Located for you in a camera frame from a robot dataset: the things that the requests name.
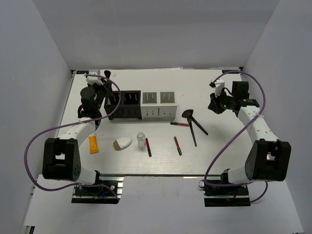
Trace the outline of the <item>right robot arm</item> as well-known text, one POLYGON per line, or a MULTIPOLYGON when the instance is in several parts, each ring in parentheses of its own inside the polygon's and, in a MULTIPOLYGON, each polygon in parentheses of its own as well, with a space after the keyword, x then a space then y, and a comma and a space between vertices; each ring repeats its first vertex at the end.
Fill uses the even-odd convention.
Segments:
POLYGON ((216 114, 231 110, 246 127, 253 144, 243 166, 226 169, 220 188, 225 194, 232 194, 238 184, 252 181, 283 181, 287 175, 291 145, 281 141, 269 128, 260 114, 260 105, 250 98, 249 84, 234 81, 232 91, 226 94, 225 82, 218 80, 210 84, 215 91, 210 95, 208 108, 216 114))

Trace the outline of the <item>small clear bottle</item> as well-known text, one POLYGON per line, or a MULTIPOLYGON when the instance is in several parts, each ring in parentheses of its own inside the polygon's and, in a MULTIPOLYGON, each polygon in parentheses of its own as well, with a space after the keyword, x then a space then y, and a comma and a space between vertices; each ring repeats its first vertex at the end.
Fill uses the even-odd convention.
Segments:
POLYGON ((146 136, 143 132, 139 132, 137 134, 137 142, 138 142, 138 146, 143 149, 146 146, 146 136))

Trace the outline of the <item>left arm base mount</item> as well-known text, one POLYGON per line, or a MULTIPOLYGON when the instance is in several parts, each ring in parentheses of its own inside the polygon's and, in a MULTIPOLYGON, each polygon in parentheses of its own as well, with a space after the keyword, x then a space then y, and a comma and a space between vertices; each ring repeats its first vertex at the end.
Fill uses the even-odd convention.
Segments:
MULTIPOLYGON (((108 186, 120 199, 124 177, 101 176, 101 184, 108 186)), ((71 203, 74 204, 118 204, 118 199, 106 187, 88 188, 76 186, 73 190, 71 203)))

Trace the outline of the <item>black brush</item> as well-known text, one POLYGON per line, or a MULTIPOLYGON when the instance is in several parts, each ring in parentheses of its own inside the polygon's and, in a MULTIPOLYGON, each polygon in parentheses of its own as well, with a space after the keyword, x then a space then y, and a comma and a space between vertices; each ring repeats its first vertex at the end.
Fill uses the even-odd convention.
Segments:
POLYGON ((112 90, 112 83, 109 81, 111 72, 109 70, 104 71, 104 76, 107 78, 107 80, 104 83, 104 88, 106 90, 105 98, 109 99, 113 95, 113 90, 112 90))

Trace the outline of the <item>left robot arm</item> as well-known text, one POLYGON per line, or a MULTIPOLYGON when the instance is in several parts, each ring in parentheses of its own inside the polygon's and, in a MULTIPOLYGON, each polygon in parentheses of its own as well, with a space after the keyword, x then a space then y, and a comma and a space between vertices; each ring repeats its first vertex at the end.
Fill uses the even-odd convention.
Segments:
POLYGON ((66 180, 86 184, 94 195, 103 189, 103 182, 97 179, 97 171, 81 165, 79 147, 100 125, 101 105, 112 93, 111 85, 87 85, 80 92, 81 105, 78 119, 88 120, 72 126, 58 138, 48 138, 44 145, 42 174, 45 179, 66 180))

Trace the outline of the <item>red lip gloss black cap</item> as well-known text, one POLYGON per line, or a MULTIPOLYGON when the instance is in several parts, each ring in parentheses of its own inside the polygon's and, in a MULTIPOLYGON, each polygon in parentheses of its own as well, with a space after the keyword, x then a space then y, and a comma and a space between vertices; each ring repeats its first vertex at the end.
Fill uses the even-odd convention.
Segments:
POLYGON ((145 141, 146 141, 148 156, 152 157, 151 148, 150 148, 150 144, 149 144, 148 138, 145 138, 145 141))

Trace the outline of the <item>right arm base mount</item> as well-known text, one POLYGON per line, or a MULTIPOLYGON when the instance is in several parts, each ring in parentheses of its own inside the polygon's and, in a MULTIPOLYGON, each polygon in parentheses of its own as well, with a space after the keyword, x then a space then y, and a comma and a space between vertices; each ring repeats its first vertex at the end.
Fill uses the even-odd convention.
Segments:
POLYGON ((212 187, 199 181, 205 207, 247 207, 251 205, 247 187, 212 187))

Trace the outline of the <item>fan makeup brush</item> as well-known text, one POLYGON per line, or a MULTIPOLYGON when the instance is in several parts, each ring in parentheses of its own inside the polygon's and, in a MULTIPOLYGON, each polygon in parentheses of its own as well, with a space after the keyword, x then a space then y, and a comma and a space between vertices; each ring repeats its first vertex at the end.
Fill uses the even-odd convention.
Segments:
POLYGON ((185 110, 183 113, 182 113, 182 117, 183 118, 186 118, 187 119, 187 122, 189 124, 189 127, 190 127, 190 130, 191 130, 191 135, 192 135, 192 138, 193 138, 193 141, 194 141, 194 145, 197 146, 197 142, 196 142, 196 138, 195 138, 195 133, 194 133, 194 130, 193 130, 193 125, 192 125, 192 117, 193 117, 193 109, 188 109, 188 110, 185 110))

